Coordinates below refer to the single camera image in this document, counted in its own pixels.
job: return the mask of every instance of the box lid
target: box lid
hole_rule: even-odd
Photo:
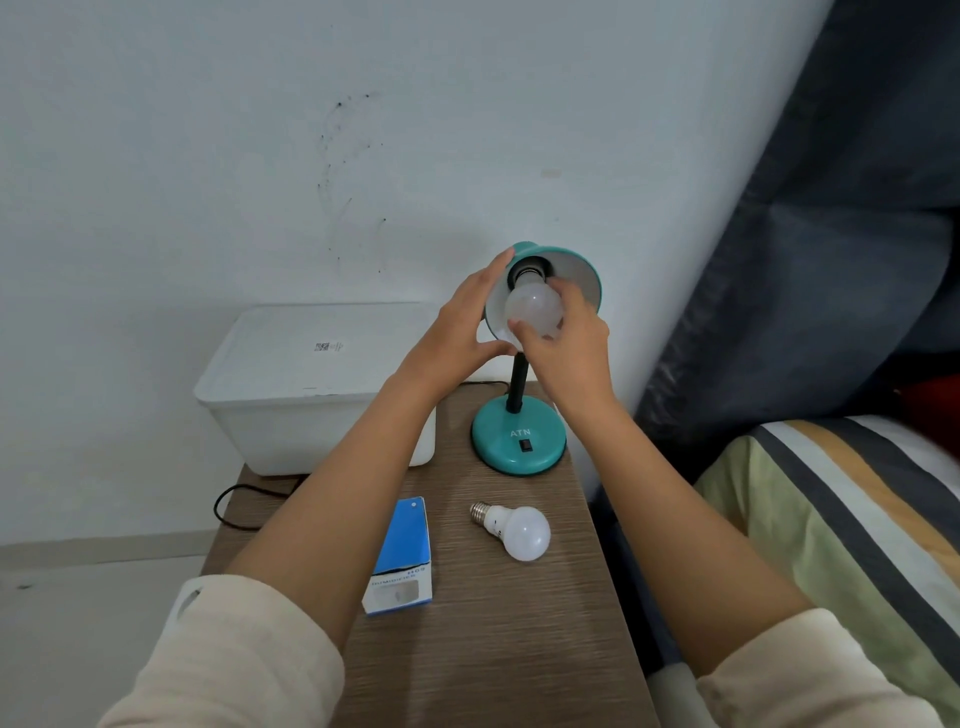
[[[373,574],[412,569],[429,561],[430,535],[423,498],[398,500]]]
[[[426,303],[245,311],[194,388],[207,405],[372,396],[437,316]]]

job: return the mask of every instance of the led bulb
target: led bulb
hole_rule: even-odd
[[[470,517],[500,539],[507,553],[518,561],[539,559],[550,546],[550,524],[543,513],[528,505],[504,508],[474,503]]]
[[[556,336],[564,317],[564,302],[553,288],[543,282],[540,274],[523,273],[516,280],[514,290],[504,303],[507,319],[525,321],[540,336]]]

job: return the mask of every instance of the dark gray headboard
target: dark gray headboard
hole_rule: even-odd
[[[752,425],[842,408],[901,348],[960,350],[958,205],[960,5],[839,0],[637,421],[692,477]]]

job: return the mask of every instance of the wood grain surface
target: wood grain surface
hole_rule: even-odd
[[[357,617],[335,726],[658,726],[569,453],[548,473],[496,473],[474,454],[470,423],[502,384],[464,385],[437,410],[437,451],[402,497],[423,496],[433,602]],[[528,394],[543,397],[536,383]],[[240,482],[288,492],[293,479]],[[470,521],[477,501],[532,505],[550,548],[514,561]],[[282,501],[236,493],[233,522],[262,524]],[[221,528],[204,573],[222,571],[252,534]]]

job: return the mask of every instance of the striped bedsheet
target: striped bedsheet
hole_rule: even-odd
[[[791,421],[733,441],[697,489],[960,728],[960,464],[883,418]]]

